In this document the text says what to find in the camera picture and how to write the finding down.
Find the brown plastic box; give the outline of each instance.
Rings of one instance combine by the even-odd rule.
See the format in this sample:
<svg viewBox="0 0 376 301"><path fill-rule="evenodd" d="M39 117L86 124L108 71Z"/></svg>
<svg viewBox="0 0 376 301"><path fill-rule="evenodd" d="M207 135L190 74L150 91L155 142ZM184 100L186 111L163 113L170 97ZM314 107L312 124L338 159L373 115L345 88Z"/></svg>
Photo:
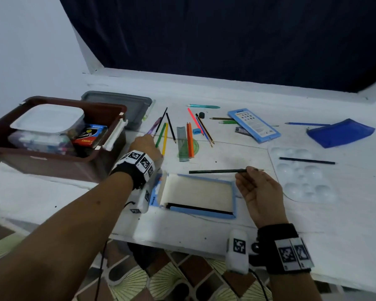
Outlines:
<svg viewBox="0 0 376 301"><path fill-rule="evenodd" d="M44 103L79 107L84 110L86 123L107 126L109 128L108 131L97 145L97 148L100 149L94 150L88 157L81 158L35 152L16 148L12 145L8 141L8 136L16 130L11 129L10 124L29 109ZM113 133L120 119L124 118L126 111L127 107L124 105L43 96L30 97L23 104L0 118L0 161L23 173L100 182L108 176L122 148L125 146L125 131L122 131L114 142L111 151L106 151L103 148L103 144Z"/></svg>

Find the cable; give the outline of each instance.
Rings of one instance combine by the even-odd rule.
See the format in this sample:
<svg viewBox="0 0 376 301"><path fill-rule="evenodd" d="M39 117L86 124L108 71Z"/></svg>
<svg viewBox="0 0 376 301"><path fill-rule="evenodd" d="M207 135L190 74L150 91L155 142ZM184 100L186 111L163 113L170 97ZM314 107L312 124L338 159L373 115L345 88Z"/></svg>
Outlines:
<svg viewBox="0 0 376 301"><path fill-rule="evenodd" d="M99 279L97 280L97 287L96 287L95 301L97 301L97 297L99 296L100 279L102 278L102 272L103 272L103 261L105 260L106 246L107 246L107 240L106 240L106 242L105 242L105 246L103 247L103 251L102 251L102 260L100 261L100 274L99 274Z"/></svg>
<svg viewBox="0 0 376 301"><path fill-rule="evenodd" d="M125 205L124 205L124 208L125 208L125 206L127 206L128 204L133 204L133 205L135 205L135 202L133 202L133 201L130 201L130 202L127 202Z"/></svg>
<svg viewBox="0 0 376 301"><path fill-rule="evenodd" d="M264 288L264 286L263 286L263 283L262 283L261 279L259 279L259 277L258 277L258 275L255 273L255 271L253 271L252 269L249 269L249 271L255 275L255 278L258 280L259 284L260 284L261 287L262 287L263 294L265 295L265 299L266 299L266 301L269 301L269 299L268 299L267 296L266 296L266 291L265 291L265 288Z"/></svg>

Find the dark curtain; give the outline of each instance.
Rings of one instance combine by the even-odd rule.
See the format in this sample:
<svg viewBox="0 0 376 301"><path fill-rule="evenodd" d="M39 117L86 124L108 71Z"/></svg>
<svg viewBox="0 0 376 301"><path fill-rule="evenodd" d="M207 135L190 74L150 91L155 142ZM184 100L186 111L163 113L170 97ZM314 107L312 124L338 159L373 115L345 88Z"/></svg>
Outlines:
<svg viewBox="0 0 376 301"><path fill-rule="evenodd" d="M376 0L60 0L105 67L357 92Z"/></svg>

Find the green pencil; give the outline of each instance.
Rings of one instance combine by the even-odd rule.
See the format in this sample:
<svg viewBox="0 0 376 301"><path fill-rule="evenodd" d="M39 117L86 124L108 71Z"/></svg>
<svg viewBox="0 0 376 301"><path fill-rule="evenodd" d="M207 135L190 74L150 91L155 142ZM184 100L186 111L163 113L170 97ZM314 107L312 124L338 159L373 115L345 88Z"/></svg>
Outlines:
<svg viewBox="0 0 376 301"><path fill-rule="evenodd" d="M158 138L158 140L157 140L157 142L156 142L156 147L159 146L159 143L160 143L161 137L163 136L163 132L164 132L165 126L166 126L166 124L164 123L163 127L161 128L159 138Z"/></svg>
<svg viewBox="0 0 376 301"><path fill-rule="evenodd" d="M219 124L236 124L235 120L221 120L218 122Z"/></svg>

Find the patterned floor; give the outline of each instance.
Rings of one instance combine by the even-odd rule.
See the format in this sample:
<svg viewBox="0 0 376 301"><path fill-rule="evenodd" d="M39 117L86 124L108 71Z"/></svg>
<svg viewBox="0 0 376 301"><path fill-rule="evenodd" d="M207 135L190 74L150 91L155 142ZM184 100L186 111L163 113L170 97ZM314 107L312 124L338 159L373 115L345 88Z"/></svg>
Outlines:
<svg viewBox="0 0 376 301"><path fill-rule="evenodd" d="M23 238L0 225L0 259ZM139 265L134 256L119 250L116 241L107 243L99 301L264 300L252 274L227 272L222 261L136 244L130 244L130 248ZM98 276L99 269L91 267L74 301L94 300Z"/></svg>

